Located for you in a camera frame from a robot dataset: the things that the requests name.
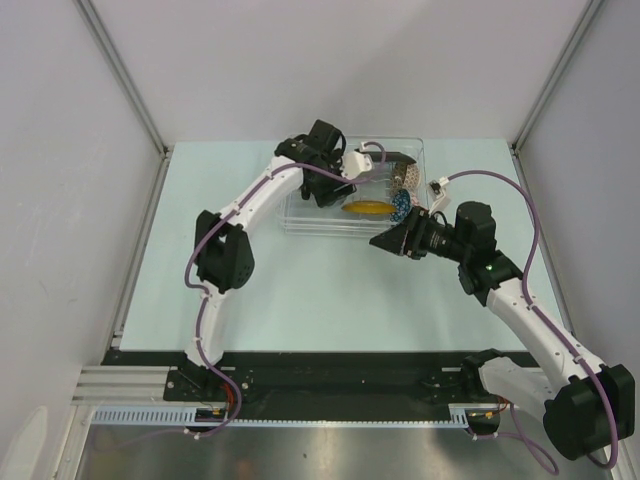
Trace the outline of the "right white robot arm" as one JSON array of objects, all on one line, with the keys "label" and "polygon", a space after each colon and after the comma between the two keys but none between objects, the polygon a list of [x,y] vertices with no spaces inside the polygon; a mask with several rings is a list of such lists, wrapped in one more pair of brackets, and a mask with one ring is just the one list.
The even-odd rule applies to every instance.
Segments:
[{"label": "right white robot arm", "polygon": [[497,247],[489,205],[469,201],[452,224],[421,207],[370,239],[371,246],[419,260],[429,254],[458,266],[464,292],[502,320],[533,357],[540,374],[495,349],[465,364],[463,393],[473,401],[491,394],[540,421],[555,449],[576,460],[610,447],[635,431],[635,380],[621,364],[607,365],[542,308],[524,273]]}]

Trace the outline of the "clear wire dish rack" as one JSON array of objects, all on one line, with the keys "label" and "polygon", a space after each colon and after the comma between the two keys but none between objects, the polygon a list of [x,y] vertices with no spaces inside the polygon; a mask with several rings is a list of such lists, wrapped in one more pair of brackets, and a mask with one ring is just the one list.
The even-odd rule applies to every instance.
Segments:
[{"label": "clear wire dish rack", "polygon": [[413,206],[427,207],[424,142],[411,137],[374,137],[387,159],[379,165],[380,150],[371,147],[374,167],[368,181],[330,207],[320,208],[313,199],[294,192],[283,200],[277,219],[289,234],[368,237],[393,226]]}]

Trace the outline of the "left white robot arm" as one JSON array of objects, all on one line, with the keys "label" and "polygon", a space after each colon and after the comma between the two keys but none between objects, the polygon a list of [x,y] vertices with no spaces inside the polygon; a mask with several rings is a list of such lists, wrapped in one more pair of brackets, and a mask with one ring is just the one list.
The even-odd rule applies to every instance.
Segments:
[{"label": "left white robot arm", "polygon": [[327,206],[355,190],[342,173],[346,137],[335,126],[317,120],[311,130],[277,145],[258,178],[216,213],[202,211],[196,220],[194,250],[185,267],[184,283],[198,290],[201,303],[195,333],[186,350],[194,364],[186,387],[197,398],[214,397],[228,375],[215,367],[221,359],[224,307],[229,295],[253,274],[252,231],[279,202],[295,190],[305,199]]}]

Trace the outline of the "blue patterned bowl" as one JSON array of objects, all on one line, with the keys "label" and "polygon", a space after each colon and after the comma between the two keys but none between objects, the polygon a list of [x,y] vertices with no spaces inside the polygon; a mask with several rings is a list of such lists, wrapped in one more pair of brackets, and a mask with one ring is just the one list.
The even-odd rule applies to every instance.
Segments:
[{"label": "blue patterned bowl", "polygon": [[391,205],[395,211],[390,214],[390,221],[400,223],[413,207],[410,192],[406,189],[400,189],[391,199]]}]

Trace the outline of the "yellow black round saucer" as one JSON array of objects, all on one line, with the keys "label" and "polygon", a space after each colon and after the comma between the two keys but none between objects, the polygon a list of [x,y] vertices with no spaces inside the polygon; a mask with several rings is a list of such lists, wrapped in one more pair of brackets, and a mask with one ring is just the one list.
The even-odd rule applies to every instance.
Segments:
[{"label": "yellow black round saucer", "polygon": [[358,200],[344,204],[341,209],[359,215],[390,215],[394,207],[386,202],[374,200]]}]

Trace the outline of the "brown patterned bowl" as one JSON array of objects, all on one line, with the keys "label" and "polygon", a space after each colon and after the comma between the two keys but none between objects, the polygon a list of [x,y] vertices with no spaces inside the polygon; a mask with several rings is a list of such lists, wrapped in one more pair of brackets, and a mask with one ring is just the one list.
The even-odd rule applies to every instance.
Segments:
[{"label": "brown patterned bowl", "polygon": [[400,190],[415,192],[421,183],[421,172],[416,164],[397,163],[391,172],[390,194]]}]

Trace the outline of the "black floral square plate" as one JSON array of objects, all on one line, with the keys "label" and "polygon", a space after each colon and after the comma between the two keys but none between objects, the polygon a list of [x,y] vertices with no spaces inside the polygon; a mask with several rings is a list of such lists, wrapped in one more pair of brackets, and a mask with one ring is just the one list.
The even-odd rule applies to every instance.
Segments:
[{"label": "black floral square plate", "polygon": [[416,159],[404,152],[387,151],[385,153],[385,162],[411,165],[416,163]]}]

